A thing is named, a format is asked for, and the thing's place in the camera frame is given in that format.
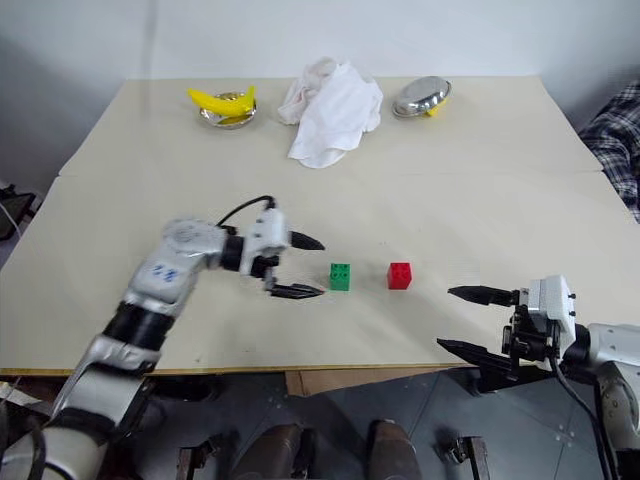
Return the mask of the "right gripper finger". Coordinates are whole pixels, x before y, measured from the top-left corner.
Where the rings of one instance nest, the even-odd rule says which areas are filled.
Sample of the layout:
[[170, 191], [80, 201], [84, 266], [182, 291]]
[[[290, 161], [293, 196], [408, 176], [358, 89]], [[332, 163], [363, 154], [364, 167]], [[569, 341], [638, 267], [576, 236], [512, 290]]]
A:
[[513, 292], [488, 286], [456, 286], [447, 292], [467, 302], [479, 305], [499, 305], [509, 307], [513, 305]]
[[489, 352], [485, 347], [465, 341], [438, 338], [437, 343], [449, 353], [479, 368], [477, 390], [481, 393], [497, 391], [531, 382], [531, 377], [513, 368], [507, 356]]

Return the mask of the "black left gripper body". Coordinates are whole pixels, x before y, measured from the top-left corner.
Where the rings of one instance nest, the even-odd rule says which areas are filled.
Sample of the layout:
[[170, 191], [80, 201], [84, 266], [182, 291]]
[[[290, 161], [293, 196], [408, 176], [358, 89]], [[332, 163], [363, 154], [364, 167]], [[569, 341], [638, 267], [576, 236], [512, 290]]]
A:
[[277, 278], [274, 270], [280, 263], [280, 256], [257, 256], [253, 259], [251, 276], [263, 282], [263, 287], [271, 296], [278, 296]]

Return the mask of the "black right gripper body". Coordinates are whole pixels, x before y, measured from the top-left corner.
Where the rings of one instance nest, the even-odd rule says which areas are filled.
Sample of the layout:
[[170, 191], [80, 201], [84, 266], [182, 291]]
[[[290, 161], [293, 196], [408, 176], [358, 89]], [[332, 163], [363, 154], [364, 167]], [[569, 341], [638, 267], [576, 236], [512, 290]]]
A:
[[552, 364], [559, 357], [559, 323], [545, 314], [530, 313], [526, 300], [525, 290], [511, 291], [511, 305], [515, 309], [502, 337], [502, 353], [509, 357], [509, 373], [519, 373], [521, 360], [552, 372]]

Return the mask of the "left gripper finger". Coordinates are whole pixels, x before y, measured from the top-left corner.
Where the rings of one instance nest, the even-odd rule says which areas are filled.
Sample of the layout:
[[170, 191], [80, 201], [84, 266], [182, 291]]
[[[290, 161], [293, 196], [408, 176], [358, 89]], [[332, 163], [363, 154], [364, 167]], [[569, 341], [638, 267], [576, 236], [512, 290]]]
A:
[[308, 299], [321, 296], [324, 290], [304, 284], [294, 283], [291, 285], [275, 284], [271, 288], [271, 295], [277, 298], [285, 299]]
[[299, 250], [322, 251], [325, 249], [319, 240], [297, 231], [289, 232], [289, 244], [292, 248]]

